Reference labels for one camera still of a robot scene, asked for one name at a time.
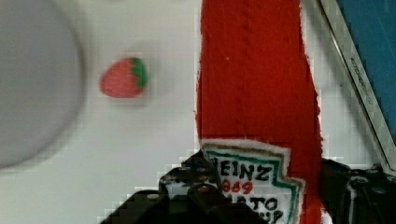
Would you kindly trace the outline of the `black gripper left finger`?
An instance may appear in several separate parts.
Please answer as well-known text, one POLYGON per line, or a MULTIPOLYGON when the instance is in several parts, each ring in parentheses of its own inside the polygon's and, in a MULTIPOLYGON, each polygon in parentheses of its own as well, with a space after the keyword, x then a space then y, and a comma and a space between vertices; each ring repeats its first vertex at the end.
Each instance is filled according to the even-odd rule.
POLYGON ((159 180, 157 190, 136 192, 100 224, 267 224, 245 203, 220 190, 219 175, 198 151, 159 180))

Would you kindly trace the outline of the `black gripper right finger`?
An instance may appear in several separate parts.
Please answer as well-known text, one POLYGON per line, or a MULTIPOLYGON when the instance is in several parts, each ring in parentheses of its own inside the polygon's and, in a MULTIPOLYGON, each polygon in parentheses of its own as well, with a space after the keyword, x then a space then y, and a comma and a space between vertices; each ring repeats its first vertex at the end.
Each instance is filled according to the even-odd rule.
POLYGON ((396 224, 396 180, 380 165, 352 169, 323 159, 320 199, 332 224, 396 224))

